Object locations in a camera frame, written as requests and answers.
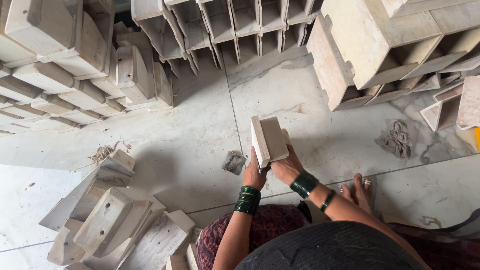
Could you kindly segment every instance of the marble floor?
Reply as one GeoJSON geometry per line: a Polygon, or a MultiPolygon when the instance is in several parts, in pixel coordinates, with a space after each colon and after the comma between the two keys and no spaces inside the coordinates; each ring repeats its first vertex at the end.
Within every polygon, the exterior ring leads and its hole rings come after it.
{"type": "MultiPolygon", "coordinates": [[[[260,58],[253,42],[241,38],[240,65],[232,51],[233,43],[222,44],[225,70],[215,68],[209,51],[201,52],[198,78],[187,65],[181,67],[181,80],[173,78],[175,108],[171,110],[135,110],[62,134],[44,130],[0,137],[0,164],[70,171],[85,177],[94,168],[89,157],[96,149],[117,145],[136,159],[132,187],[153,194],[167,211],[183,210],[198,227],[205,227],[231,212],[237,200],[242,175],[225,172],[221,165],[228,151],[242,153],[250,161],[250,118],[255,115],[261,119],[278,117],[280,125],[289,131],[305,169],[333,188],[339,188],[340,182],[349,181],[357,172],[373,175],[478,152],[472,130],[460,131],[452,126],[432,132],[423,120],[420,110],[433,104],[435,91],[330,112],[327,95],[312,67],[312,56],[293,40],[292,33],[287,32],[286,49],[278,54],[274,37],[266,34],[264,56],[260,58]],[[408,160],[397,159],[375,143],[394,118],[408,123],[412,140],[412,157],[408,160]]],[[[71,183],[65,177],[58,185],[67,190],[71,183]]],[[[51,196],[55,202],[61,197],[51,196]]],[[[262,196],[262,203],[288,204],[300,199],[271,172],[262,196]]],[[[37,199],[27,200],[34,204],[37,199]]],[[[48,201],[42,211],[51,206],[48,201]]],[[[31,223],[36,224],[38,217],[30,217],[31,223]]],[[[12,218],[2,217],[10,222],[12,218]]],[[[11,248],[17,248],[13,251],[19,254],[22,246],[47,241],[15,240],[10,248],[0,247],[0,256],[6,256],[11,251],[2,251],[11,248]]],[[[39,246],[26,247],[24,253],[38,253],[39,246]]],[[[26,265],[47,269],[34,259],[26,265]]]]}

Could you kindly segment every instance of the gray rag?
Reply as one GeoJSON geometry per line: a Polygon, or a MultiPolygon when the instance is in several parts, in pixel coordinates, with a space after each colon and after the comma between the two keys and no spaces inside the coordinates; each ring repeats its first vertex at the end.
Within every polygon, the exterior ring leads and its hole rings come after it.
{"type": "Polygon", "coordinates": [[[392,119],[391,129],[385,136],[380,136],[375,142],[383,151],[391,152],[399,159],[408,159],[411,155],[410,139],[407,123],[401,119],[392,119]]]}

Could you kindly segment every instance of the wooden piece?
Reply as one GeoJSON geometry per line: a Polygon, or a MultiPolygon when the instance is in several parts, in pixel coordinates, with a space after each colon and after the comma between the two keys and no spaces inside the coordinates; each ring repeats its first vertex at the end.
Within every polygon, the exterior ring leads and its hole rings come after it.
{"type": "Polygon", "coordinates": [[[475,0],[382,0],[390,18],[441,9],[475,0]]]}
{"type": "Polygon", "coordinates": [[[120,149],[113,151],[107,159],[112,162],[120,165],[122,168],[129,171],[131,174],[134,174],[133,167],[135,166],[135,159],[133,159],[129,154],[123,152],[120,149]]]}
{"type": "Polygon", "coordinates": [[[148,71],[137,47],[120,47],[117,54],[117,87],[131,102],[153,97],[154,90],[149,88],[148,71]]]}
{"type": "Polygon", "coordinates": [[[103,117],[91,110],[77,110],[75,113],[69,113],[62,116],[65,119],[76,122],[79,125],[102,122],[103,117]]]}
{"type": "Polygon", "coordinates": [[[430,13],[444,37],[427,60],[404,78],[443,69],[472,51],[480,42],[479,1],[436,9],[430,13]]]}
{"type": "Polygon", "coordinates": [[[255,148],[259,168],[265,168],[270,161],[270,153],[258,116],[252,117],[252,145],[255,148]]]}
{"type": "Polygon", "coordinates": [[[90,80],[76,81],[74,91],[58,94],[59,98],[84,110],[104,106],[104,92],[90,80]]]}
{"type": "Polygon", "coordinates": [[[104,117],[115,116],[126,113],[124,107],[114,99],[106,99],[105,105],[91,110],[103,115],[104,117]]]}
{"type": "Polygon", "coordinates": [[[53,62],[36,62],[20,66],[13,70],[12,75],[43,89],[48,95],[70,92],[75,83],[72,74],[53,62]]]}
{"type": "Polygon", "coordinates": [[[355,69],[358,89],[403,78],[442,37],[429,12],[390,19],[381,0],[325,1],[321,11],[333,22],[332,36],[355,69]]]}
{"type": "Polygon", "coordinates": [[[85,251],[73,242],[73,237],[82,225],[81,221],[67,219],[47,255],[49,262],[56,265],[69,265],[80,261],[85,251]]]}
{"type": "Polygon", "coordinates": [[[92,256],[106,256],[132,237],[151,204],[131,188],[112,187],[99,200],[73,241],[92,256]]]}
{"type": "Polygon", "coordinates": [[[0,109],[0,111],[11,113],[14,115],[18,115],[20,117],[23,117],[24,119],[32,119],[32,118],[37,118],[43,115],[46,115],[44,111],[34,109],[30,106],[30,104],[27,105],[13,105],[9,106],[3,109],[0,109]]]}
{"type": "Polygon", "coordinates": [[[0,95],[12,98],[24,105],[45,100],[42,89],[19,80],[12,75],[0,78],[0,95]]]}
{"type": "Polygon", "coordinates": [[[81,262],[76,262],[64,268],[64,270],[92,270],[81,262]]]}
{"type": "Polygon", "coordinates": [[[53,130],[56,133],[63,133],[80,129],[80,125],[63,117],[52,117],[35,121],[36,124],[53,130]]]}
{"type": "Polygon", "coordinates": [[[5,33],[39,55],[68,50],[73,19],[61,0],[14,0],[5,33]]]}
{"type": "Polygon", "coordinates": [[[66,102],[59,98],[58,94],[45,95],[45,101],[34,102],[31,104],[32,108],[42,110],[52,114],[61,114],[70,112],[75,109],[75,105],[66,102]]]}
{"type": "Polygon", "coordinates": [[[480,126],[480,75],[465,78],[456,123],[480,126]]]}
{"type": "Polygon", "coordinates": [[[153,223],[119,270],[162,269],[168,257],[182,245],[187,234],[166,213],[153,223]]]}

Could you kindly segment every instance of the green bangle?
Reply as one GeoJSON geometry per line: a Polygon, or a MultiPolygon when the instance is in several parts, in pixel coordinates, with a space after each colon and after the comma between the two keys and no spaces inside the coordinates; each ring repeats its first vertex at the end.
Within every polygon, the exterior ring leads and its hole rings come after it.
{"type": "Polygon", "coordinates": [[[315,176],[303,170],[290,185],[290,188],[298,193],[302,198],[308,197],[310,192],[317,186],[318,179],[315,176]]]}
{"type": "Polygon", "coordinates": [[[330,192],[328,193],[327,198],[322,204],[322,208],[320,208],[320,211],[325,212],[325,209],[327,209],[327,206],[330,204],[330,201],[332,201],[332,198],[333,196],[335,196],[335,194],[336,194],[336,191],[333,189],[330,189],[330,192]]]}

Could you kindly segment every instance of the maroon patterned fabric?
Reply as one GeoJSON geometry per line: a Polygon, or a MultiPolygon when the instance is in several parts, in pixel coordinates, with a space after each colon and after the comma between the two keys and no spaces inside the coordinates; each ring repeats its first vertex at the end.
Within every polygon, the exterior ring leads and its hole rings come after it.
{"type": "MultiPolygon", "coordinates": [[[[199,270],[211,270],[216,252],[232,214],[227,214],[207,226],[198,241],[199,270]]],[[[310,225],[294,205],[260,205],[250,227],[250,252],[268,241],[296,229],[310,225]]]]}

